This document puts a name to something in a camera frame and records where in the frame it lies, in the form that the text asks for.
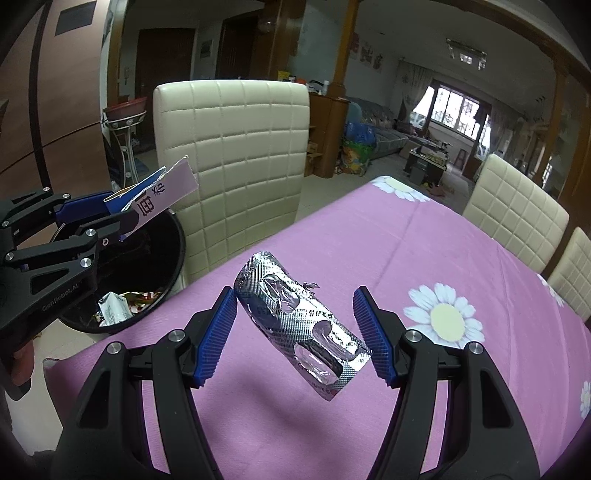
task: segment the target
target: daisy print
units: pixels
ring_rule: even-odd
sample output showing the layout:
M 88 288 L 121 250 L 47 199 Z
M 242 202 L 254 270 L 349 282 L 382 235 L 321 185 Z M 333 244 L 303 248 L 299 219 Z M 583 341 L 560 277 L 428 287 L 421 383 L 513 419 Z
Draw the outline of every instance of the daisy print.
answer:
M 550 295 L 552 295 L 554 297 L 558 306 L 564 307 L 564 300 L 562 299 L 562 297 L 560 295 L 558 295 L 556 293 L 555 289 L 550 287 L 550 285 L 548 285 L 548 282 L 546 282 L 546 280 L 544 280 L 544 277 L 542 277 L 542 275 L 540 275 L 539 273 L 538 273 L 538 278 L 540 279 L 540 281 L 542 282 L 542 285 L 544 287 L 548 287 L 548 289 L 550 291 Z
M 591 407 L 591 382 L 583 382 L 583 388 L 581 390 L 581 418 L 584 420 L 589 414 L 589 408 Z
M 408 296 L 415 305 L 406 307 L 404 314 L 417 324 L 409 329 L 418 330 L 433 343 L 454 348 L 484 342 L 482 324 L 474 318 L 476 309 L 466 297 L 458 297 L 454 288 L 436 283 L 432 290 L 421 285 Z
M 431 199 L 415 189 L 405 185 L 401 181 L 394 180 L 392 177 L 383 176 L 371 181 L 377 188 L 386 193 L 395 193 L 398 198 L 408 200 L 409 202 L 429 202 Z

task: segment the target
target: stool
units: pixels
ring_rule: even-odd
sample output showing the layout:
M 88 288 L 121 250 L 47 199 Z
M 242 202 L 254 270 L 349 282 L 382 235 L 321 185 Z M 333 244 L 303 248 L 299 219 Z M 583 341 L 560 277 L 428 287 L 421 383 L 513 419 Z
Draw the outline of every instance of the stool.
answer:
M 453 166 L 458 167 L 460 170 L 463 170 L 464 165 L 466 164 L 467 158 L 468 158 L 468 152 L 462 148 L 459 151 L 459 153 L 457 154 L 457 157 L 453 163 Z

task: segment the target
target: ceiling light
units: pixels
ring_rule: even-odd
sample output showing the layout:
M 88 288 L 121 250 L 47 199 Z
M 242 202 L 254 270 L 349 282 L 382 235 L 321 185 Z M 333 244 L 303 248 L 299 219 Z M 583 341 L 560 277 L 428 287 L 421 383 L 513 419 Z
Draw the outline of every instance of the ceiling light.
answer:
M 447 39 L 449 55 L 451 58 L 458 59 L 468 65 L 478 65 L 478 70 L 484 70 L 486 67 L 486 52 L 469 47 L 455 40 Z

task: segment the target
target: empty blister pack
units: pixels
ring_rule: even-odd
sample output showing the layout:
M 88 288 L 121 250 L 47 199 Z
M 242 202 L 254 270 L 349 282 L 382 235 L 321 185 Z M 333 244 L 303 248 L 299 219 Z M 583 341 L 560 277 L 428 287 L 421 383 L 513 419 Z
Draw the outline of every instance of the empty blister pack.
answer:
M 270 252 L 253 255 L 234 291 L 249 317 L 325 399 L 332 400 L 371 358 L 371 350 Z

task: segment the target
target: dining table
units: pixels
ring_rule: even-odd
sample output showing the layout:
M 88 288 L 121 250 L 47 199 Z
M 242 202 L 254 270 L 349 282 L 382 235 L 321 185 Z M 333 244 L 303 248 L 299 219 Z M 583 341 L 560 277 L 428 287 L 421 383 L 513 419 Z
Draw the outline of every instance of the dining table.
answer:
M 269 251 L 355 335 L 353 292 L 434 343 L 480 342 L 503 376 L 529 432 L 540 472 L 565 450 L 590 409 L 591 335 L 546 281 L 466 219 L 392 177 L 370 183 L 230 259 L 137 324 L 44 374 L 64 421 L 108 343 L 134 348 L 183 328 L 211 308 L 249 257 Z M 445 381 L 423 471 L 437 465 L 447 409 Z M 168 467 L 150 382 L 142 384 L 153 464 Z M 209 446 L 226 480 L 363 480 L 378 454 L 398 390 L 364 366 L 332 401 L 306 383 L 238 305 L 216 372 L 193 391 Z

